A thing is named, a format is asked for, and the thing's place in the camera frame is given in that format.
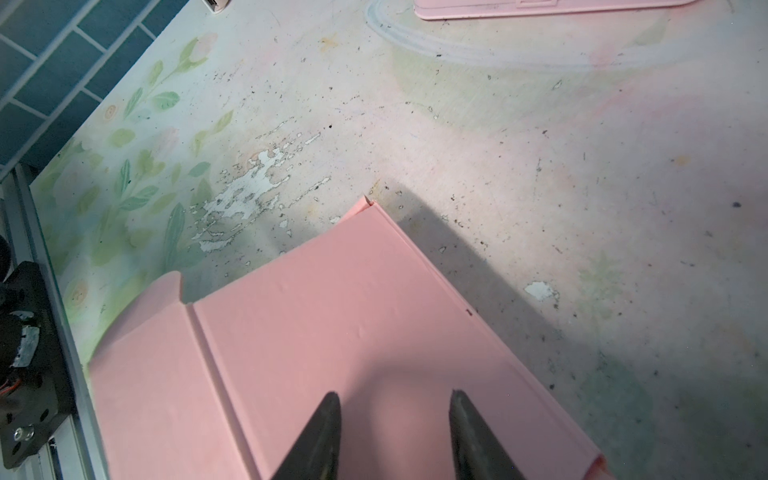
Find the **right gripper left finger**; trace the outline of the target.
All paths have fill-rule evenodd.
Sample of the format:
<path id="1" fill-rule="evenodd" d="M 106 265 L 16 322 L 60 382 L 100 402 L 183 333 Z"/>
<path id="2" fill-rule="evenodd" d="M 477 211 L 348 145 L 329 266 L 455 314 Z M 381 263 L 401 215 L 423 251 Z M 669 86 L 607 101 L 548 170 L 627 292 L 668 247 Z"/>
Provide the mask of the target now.
<path id="1" fill-rule="evenodd" d="M 288 451 L 273 480 L 336 480 L 342 435 L 341 400 L 329 391 Z"/>

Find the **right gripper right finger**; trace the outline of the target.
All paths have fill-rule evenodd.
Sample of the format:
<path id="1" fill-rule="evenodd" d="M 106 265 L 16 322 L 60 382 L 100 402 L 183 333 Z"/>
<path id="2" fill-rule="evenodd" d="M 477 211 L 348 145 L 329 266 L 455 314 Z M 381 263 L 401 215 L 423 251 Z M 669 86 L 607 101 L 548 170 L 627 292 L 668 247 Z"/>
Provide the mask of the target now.
<path id="1" fill-rule="evenodd" d="M 458 480 L 525 479 L 463 390 L 452 391 L 449 425 Z"/>

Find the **pink paper box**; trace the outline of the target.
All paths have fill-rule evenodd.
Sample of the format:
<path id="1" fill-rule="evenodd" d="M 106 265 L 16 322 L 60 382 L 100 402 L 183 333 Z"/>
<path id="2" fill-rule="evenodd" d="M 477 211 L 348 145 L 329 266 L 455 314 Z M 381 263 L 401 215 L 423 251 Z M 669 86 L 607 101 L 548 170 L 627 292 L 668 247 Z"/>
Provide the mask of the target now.
<path id="1" fill-rule="evenodd" d="M 169 272 L 88 365 L 113 479 L 272 479 L 329 391 L 337 479 L 457 479 L 467 393 L 525 479 L 607 479 L 604 455 L 376 203 L 192 303 Z"/>

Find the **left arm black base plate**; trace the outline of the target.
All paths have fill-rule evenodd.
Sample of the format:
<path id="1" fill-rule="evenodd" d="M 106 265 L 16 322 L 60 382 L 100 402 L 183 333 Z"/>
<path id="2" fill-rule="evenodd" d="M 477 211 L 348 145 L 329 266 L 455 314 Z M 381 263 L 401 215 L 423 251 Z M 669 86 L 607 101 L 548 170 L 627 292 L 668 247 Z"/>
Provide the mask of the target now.
<path id="1" fill-rule="evenodd" d="M 19 467 L 74 412 L 58 329 L 38 264 L 25 261 L 1 283 L 1 452 Z"/>

